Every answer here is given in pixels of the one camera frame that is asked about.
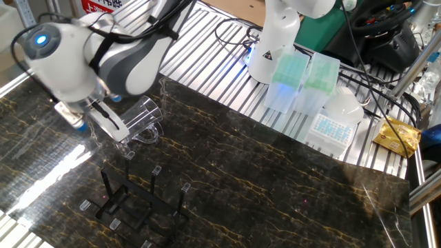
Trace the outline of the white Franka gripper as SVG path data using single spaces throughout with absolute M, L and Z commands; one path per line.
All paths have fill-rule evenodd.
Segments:
M 89 115 L 116 142 L 121 142 L 130 133 L 121 118 L 104 102 L 93 102 Z

